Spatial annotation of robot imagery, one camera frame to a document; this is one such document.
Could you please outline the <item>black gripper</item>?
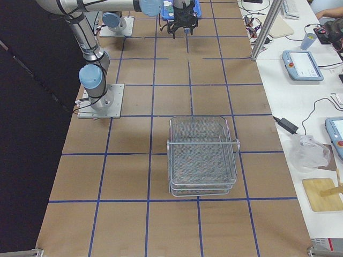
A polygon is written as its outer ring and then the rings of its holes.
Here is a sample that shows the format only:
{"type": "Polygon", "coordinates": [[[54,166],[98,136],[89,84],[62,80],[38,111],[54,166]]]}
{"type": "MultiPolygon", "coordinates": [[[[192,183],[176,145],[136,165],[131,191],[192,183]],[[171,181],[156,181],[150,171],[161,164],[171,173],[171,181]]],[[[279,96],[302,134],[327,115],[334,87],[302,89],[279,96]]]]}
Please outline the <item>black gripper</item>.
{"type": "Polygon", "coordinates": [[[198,26],[198,13],[190,9],[174,8],[174,28],[187,27],[196,28],[198,26]]]}
{"type": "Polygon", "coordinates": [[[167,33],[171,34],[172,36],[175,36],[176,31],[179,28],[183,28],[185,25],[181,21],[172,21],[164,24],[162,27],[160,27],[160,31],[162,32],[163,29],[166,27],[167,33]]]}

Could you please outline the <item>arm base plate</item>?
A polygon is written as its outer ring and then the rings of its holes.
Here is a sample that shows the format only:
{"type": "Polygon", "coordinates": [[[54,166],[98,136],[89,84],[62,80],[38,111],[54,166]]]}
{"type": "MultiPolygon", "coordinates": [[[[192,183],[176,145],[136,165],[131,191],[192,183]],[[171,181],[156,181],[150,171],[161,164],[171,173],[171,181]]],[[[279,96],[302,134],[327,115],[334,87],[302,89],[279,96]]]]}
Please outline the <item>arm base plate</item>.
{"type": "Polygon", "coordinates": [[[119,17],[114,13],[105,13],[102,16],[104,27],[100,30],[100,37],[131,37],[134,17],[119,17]]]}
{"type": "Polygon", "coordinates": [[[124,84],[107,84],[106,94],[100,98],[97,103],[96,99],[89,101],[88,93],[84,89],[80,109],[77,111],[78,118],[120,118],[122,101],[124,95],[124,84]]]}

